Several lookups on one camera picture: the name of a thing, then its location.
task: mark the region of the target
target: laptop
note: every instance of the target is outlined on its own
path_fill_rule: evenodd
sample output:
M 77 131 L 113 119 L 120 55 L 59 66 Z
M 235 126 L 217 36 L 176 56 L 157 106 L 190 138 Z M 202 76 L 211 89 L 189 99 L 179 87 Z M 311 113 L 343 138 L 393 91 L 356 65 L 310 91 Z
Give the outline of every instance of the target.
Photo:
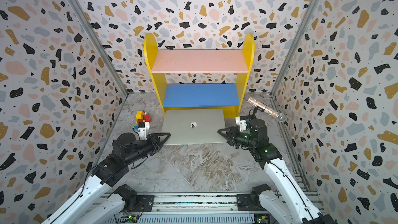
M 226 143 L 219 129 L 225 128 L 222 109 L 168 110 L 162 132 L 171 137 L 164 145 Z

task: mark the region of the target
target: gray marble surface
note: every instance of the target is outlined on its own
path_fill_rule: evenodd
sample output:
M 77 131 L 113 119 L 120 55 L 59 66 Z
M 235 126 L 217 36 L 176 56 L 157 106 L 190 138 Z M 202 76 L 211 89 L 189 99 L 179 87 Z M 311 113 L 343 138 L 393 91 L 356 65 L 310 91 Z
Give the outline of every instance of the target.
M 266 94 L 246 94 L 240 115 L 248 115 L 254 108 L 247 103 L 250 96 L 271 105 Z M 148 112 L 152 119 L 149 132 L 161 132 L 164 116 L 156 94 L 132 93 L 124 104 L 100 160 L 111 153 L 112 140 L 122 133 L 132 132 L 139 110 Z M 257 117 L 266 122 L 269 141 L 281 152 L 292 173 L 291 160 L 287 156 L 278 123 L 260 111 Z M 235 125 L 234 119 L 226 119 L 225 126 L 231 125 Z M 237 150 L 227 143 L 164 146 L 140 167 L 130 170 L 114 188 L 125 183 L 137 192 L 247 192 L 263 183 L 275 188 L 271 178 L 261 170 L 249 151 Z

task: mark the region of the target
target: speckled wallpaper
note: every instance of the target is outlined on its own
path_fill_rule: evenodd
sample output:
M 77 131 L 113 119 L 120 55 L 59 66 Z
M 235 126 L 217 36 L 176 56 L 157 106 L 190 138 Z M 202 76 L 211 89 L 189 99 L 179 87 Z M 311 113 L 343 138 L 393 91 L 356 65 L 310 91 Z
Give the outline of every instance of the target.
M 66 0 L 1 0 L 0 15 L 0 222 L 40 223 L 80 187 L 123 96 Z
M 338 223 L 398 223 L 398 0 L 320 0 L 276 93 Z
M 247 33 L 256 42 L 248 83 L 267 92 L 296 35 L 310 0 L 79 0 L 128 91 L 152 91 L 143 42 L 160 49 L 240 49 Z M 234 83 L 222 73 L 168 74 L 172 83 Z

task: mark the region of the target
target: blue shelf board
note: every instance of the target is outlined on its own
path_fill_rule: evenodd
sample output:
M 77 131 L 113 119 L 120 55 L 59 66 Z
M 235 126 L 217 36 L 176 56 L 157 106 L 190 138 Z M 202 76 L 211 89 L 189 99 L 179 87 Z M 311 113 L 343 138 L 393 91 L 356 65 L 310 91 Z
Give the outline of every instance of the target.
M 239 106 L 235 84 L 169 84 L 163 107 Z

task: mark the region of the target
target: cable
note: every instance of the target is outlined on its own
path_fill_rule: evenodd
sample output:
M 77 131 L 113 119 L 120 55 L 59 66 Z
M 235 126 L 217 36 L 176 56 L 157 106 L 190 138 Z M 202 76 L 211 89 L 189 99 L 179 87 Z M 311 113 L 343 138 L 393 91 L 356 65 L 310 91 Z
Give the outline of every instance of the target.
M 148 156 L 145 158 L 144 161 L 142 161 L 140 164 L 138 164 L 137 166 L 134 167 L 134 162 L 132 163 L 132 167 L 130 169 L 136 169 L 137 167 L 139 167 L 141 164 L 143 164 L 146 160 L 148 159 Z
M 62 213 L 60 213 L 54 220 L 52 220 L 52 222 L 50 222 L 50 224 L 52 224 L 54 221 L 56 221 L 56 220 L 58 219 L 58 217 L 60 217 L 63 213 L 65 213 L 65 211 L 67 211 L 68 208 L 70 208 L 70 207 L 77 201 L 77 199 L 79 199 L 79 198 L 82 196 L 83 190 L 84 190 L 84 186 L 86 185 L 86 180 L 87 180 L 88 174 L 90 173 L 90 171 L 91 171 L 92 169 L 94 169 L 94 168 L 97 167 L 98 165 L 99 165 L 99 164 L 97 164 L 97 165 L 94 166 L 94 167 L 91 167 L 91 168 L 88 170 L 88 172 L 87 172 L 87 174 L 86 174 L 86 178 L 84 179 L 82 191 L 80 192 L 80 194 L 76 197 L 76 199 L 75 199 L 64 211 L 62 211 Z
M 138 136 L 138 141 L 141 141 L 141 139 L 140 139 L 140 135 L 138 134 L 138 132 L 136 132 L 134 129 L 132 130 L 133 132 L 135 132 L 135 133 L 137 133 L 137 136 Z
M 283 172 L 283 171 L 281 170 L 281 168 L 279 168 L 276 164 L 273 164 L 273 163 L 270 163 L 270 164 L 272 164 L 273 166 L 275 166 L 276 168 L 278 168 L 278 169 L 282 172 L 282 174 L 289 180 L 289 182 L 291 183 L 291 185 L 293 186 L 293 188 L 295 188 L 295 190 L 296 190 L 298 196 L 300 197 L 302 203 L 303 203 L 304 206 L 307 208 L 307 205 L 305 204 L 305 201 L 304 201 L 303 198 L 301 197 L 299 191 L 296 189 L 295 185 L 294 185 L 293 182 L 290 180 L 290 178 L 285 174 L 285 172 Z

